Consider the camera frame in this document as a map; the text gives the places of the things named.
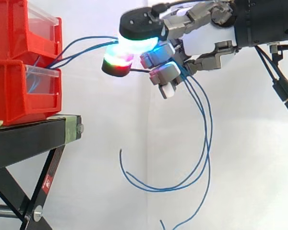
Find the black cylindrical wrist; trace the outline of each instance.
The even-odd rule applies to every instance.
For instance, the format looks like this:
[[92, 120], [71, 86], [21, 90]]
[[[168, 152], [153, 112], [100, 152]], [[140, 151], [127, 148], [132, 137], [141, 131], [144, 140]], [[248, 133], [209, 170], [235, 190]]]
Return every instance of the black cylindrical wrist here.
[[235, 0], [239, 48], [288, 40], [288, 0]]

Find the transparent drawer front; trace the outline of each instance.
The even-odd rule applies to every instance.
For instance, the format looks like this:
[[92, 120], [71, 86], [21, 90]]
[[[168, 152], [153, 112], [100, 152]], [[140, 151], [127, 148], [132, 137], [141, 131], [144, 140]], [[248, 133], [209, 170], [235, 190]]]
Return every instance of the transparent drawer front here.
[[55, 26], [59, 25], [59, 20], [44, 12], [31, 3], [28, 3], [29, 30], [47, 40], [55, 41]]
[[34, 66], [25, 66], [27, 93], [56, 94], [57, 78], [60, 73], [55, 70]]

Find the metal bolt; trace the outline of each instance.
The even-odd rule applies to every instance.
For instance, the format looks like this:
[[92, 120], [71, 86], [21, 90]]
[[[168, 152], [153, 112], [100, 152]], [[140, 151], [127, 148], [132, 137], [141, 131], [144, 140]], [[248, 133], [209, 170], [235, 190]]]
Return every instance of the metal bolt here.
[[78, 124], [77, 125], [77, 133], [83, 134], [84, 132], [84, 125], [83, 124]]
[[43, 217], [43, 207], [41, 205], [37, 206], [33, 212], [33, 220], [39, 222]]

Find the red plastic bin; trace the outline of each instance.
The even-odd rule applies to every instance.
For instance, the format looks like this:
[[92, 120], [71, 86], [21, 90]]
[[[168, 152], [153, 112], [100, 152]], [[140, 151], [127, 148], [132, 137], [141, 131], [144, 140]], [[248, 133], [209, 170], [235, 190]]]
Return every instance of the red plastic bin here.
[[61, 71], [0, 61], [0, 121], [4, 126], [45, 120], [61, 111]]
[[0, 0], [0, 60], [45, 67], [62, 52], [62, 21], [27, 0]]

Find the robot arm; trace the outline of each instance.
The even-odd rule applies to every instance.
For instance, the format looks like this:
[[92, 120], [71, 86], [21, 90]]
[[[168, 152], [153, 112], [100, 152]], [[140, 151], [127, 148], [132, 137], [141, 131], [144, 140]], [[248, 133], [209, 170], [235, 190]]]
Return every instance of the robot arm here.
[[164, 98], [174, 95], [182, 82], [175, 62], [193, 75], [222, 68], [248, 46], [270, 44], [277, 56], [278, 42], [288, 40], [288, 0], [204, 1], [160, 17], [172, 5], [135, 9], [120, 21], [125, 42], [158, 38], [154, 49], [142, 53], [141, 63]]

